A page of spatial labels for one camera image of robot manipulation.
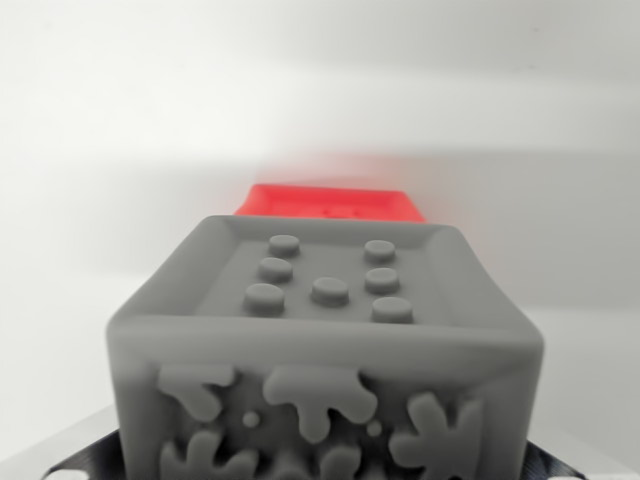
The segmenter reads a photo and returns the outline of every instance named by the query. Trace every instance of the red base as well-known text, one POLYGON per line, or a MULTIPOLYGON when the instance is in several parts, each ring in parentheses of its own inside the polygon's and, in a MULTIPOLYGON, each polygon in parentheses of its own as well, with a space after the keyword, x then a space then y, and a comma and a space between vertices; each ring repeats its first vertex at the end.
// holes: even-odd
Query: red base
POLYGON ((254 185, 236 215, 424 222, 404 192, 254 185))

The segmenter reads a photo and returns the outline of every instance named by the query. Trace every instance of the dice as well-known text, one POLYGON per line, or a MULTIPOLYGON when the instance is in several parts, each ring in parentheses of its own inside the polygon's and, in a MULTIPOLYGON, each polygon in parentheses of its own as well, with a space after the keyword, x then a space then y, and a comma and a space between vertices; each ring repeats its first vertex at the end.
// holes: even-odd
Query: dice
POLYGON ((516 480, 543 351, 453 227, 252 216, 108 344, 129 480, 516 480))

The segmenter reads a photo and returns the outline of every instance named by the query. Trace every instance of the black surface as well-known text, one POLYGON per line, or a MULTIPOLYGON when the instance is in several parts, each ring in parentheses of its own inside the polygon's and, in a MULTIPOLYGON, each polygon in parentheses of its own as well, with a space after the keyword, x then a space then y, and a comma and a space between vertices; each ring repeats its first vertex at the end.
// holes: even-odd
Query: black surface
MULTIPOLYGON (((84 470, 91 480, 126 480, 118 432, 107 435, 54 466, 46 472, 45 477, 62 469, 84 470)), ((585 478, 551 454, 529 443, 520 479, 546 480, 553 476, 585 478)))

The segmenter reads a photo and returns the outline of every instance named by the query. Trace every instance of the white wall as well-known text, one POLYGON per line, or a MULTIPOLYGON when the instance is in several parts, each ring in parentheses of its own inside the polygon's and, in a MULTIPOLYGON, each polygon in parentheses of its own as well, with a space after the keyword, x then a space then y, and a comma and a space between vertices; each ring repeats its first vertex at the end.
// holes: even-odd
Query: white wall
POLYGON ((614 389, 640 361, 637 337, 616 336, 640 316, 638 14, 622 1, 0 3, 0 458, 111 401, 109 314, 199 219, 264 181, 404 189, 459 226, 560 336, 536 418, 640 468, 640 425, 624 421, 638 390, 571 410, 564 382, 587 374, 562 367, 587 342, 614 389), (582 338, 558 333, 565 315, 582 338), (599 344, 599 321, 618 340, 599 344))

